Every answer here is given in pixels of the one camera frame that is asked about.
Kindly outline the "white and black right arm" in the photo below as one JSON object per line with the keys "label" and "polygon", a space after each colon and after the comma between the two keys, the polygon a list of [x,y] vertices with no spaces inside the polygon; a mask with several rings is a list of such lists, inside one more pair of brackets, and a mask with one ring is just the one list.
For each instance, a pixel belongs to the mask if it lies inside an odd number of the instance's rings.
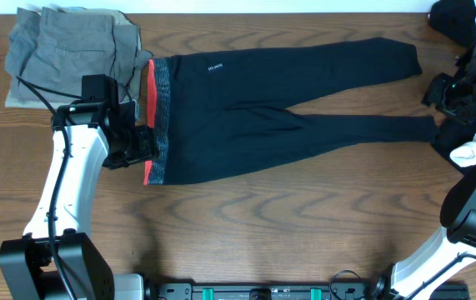
{"label": "white and black right arm", "polygon": [[[458,72],[438,75],[423,104],[453,120],[476,121],[476,50],[458,61]],[[476,165],[447,194],[440,228],[410,257],[395,263],[377,282],[367,299],[467,299],[468,288],[447,281],[476,262]]]}

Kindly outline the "black garment pile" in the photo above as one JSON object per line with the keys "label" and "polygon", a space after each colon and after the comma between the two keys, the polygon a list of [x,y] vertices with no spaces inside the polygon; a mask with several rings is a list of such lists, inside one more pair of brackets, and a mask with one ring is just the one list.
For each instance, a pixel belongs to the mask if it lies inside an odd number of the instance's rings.
{"label": "black garment pile", "polygon": [[430,10],[428,24],[462,47],[476,41],[474,0],[438,0]]}

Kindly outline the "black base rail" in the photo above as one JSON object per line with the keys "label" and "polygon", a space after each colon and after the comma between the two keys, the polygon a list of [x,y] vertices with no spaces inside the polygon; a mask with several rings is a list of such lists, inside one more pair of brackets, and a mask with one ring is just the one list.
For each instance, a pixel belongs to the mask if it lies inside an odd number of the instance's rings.
{"label": "black base rail", "polygon": [[334,282],[311,285],[201,285],[190,282],[162,283],[148,287],[149,300],[332,300],[370,299],[364,281]]}

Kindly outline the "black leggings with red waistband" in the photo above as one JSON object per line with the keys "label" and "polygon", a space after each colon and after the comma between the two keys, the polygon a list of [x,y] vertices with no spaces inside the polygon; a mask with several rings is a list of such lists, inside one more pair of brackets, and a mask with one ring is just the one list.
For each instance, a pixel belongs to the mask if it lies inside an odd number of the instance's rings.
{"label": "black leggings with red waistband", "polygon": [[204,183],[359,143],[430,143],[438,132],[432,117],[291,112],[421,72],[414,45],[382,37],[154,58],[147,117],[159,154],[146,162],[144,182]]}

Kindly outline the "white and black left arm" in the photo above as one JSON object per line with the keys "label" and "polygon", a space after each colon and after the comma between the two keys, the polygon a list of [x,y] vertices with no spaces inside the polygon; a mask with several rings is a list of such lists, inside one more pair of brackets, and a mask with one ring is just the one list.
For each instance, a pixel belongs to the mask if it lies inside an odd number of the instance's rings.
{"label": "white and black left arm", "polygon": [[153,133],[134,101],[77,100],[53,111],[53,158],[43,194],[19,239],[2,242],[0,268],[14,299],[143,299],[143,276],[115,274],[91,236],[102,168],[154,158]]}

